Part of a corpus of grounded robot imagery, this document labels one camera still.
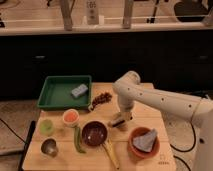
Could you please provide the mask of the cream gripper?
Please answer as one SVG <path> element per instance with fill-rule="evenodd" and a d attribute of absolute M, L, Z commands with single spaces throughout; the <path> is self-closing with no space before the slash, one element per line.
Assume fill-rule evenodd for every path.
<path fill-rule="evenodd" d="M 118 112 L 115 117 L 109 122 L 112 128 L 119 127 L 132 119 L 131 112 Z"/>

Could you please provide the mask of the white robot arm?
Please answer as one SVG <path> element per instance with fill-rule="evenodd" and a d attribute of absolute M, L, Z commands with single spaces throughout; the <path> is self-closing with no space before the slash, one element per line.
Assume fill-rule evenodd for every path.
<path fill-rule="evenodd" d="M 192 171 L 213 171 L 213 100 L 144 88 L 135 71 L 125 73 L 113 83 L 112 88 L 117 94 L 120 118 L 124 121 L 130 120 L 137 101 L 197 126 L 200 138 Z"/>

